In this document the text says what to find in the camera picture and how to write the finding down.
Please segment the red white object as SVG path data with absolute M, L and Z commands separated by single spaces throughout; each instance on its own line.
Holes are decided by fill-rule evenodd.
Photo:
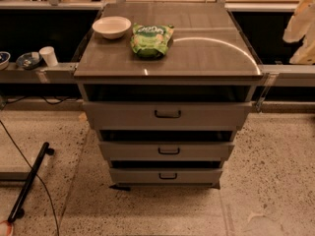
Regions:
M 13 235 L 13 225 L 7 220 L 0 222 L 0 236 L 12 236 Z

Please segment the white paper cup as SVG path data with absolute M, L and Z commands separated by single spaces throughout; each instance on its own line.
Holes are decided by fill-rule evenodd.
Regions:
M 44 59 L 48 67 L 54 67 L 58 65 L 58 61 L 55 55 L 54 48 L 52 46 L 45 46 L 39 50 L 39 54 Z

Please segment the blue patterned dish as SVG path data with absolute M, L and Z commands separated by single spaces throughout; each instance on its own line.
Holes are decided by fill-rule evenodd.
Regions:
M 16 64 L 25 70 L 33 70 L 37 68 L 42 61 L 42 57 L 38 52 L 29 52 L 21 55 Z

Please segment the grey drawer cabinet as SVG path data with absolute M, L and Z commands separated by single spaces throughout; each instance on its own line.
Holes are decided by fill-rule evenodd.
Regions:
M 230 13 L 215 3 L 109 4 L 104 15 L 143 26 L 172 25 L 165 56 L 139 58 L 130 37 L 92 36 L 75 78 L 85 102 L 249 102 L 262 73 Z M 233 142 L 233 131 L 96 130 L 99 142 Z M 222 160 L 109 160 L 110 168 L 221 169 Z M 126 190 L 141 185 L 117 184 Z

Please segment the green snack bag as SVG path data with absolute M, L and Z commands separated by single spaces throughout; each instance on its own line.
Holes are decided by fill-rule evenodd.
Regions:
M 174 33 L 174 26 L 133 25 L 130 45 L 140 58 L 157 59 L 166 54 L 168 42 Z

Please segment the blue rimmed bowl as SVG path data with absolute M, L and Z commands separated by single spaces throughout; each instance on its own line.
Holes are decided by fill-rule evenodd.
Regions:
M 11 54 L 6 51 L 0 51 L 0 71 L 8 67 Z

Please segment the grey drawer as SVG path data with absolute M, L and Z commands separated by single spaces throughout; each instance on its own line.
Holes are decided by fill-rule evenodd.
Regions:
M 110 168 L 109 172 L 117 184 L 215 184 L 222 174 L 221 169 L 211 168 Z
M 233 142 L 100 142 L 109 160 L 222 160 L 228 159 Z
M 251 109 L 249 102 L 85 102 L 96 130 L 233 131 Z

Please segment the grey top drawer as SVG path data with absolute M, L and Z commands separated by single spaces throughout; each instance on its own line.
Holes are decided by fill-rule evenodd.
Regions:
M 96 130 L 233 131 L 251 109 L 249 102 L 85 102 Z

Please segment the white bowl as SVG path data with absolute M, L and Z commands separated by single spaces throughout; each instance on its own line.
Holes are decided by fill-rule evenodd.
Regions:
M 131 22 L 123 17 L 103 17 L 93 24 L 93 30 L 106 39 L 122 37 L 131 27 Z

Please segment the grey middle drawer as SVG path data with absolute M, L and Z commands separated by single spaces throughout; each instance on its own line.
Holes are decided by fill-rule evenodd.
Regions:
M 228 159 L 233 142 L 100 142 L 109 160 L 222 160 Z

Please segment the grey bottom drawer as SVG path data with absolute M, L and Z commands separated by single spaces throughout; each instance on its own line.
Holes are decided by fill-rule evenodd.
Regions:
M 222 174 L 221 169 L 211 168 L 110 168 L 109 172 L 117 184 L 215 184 Z

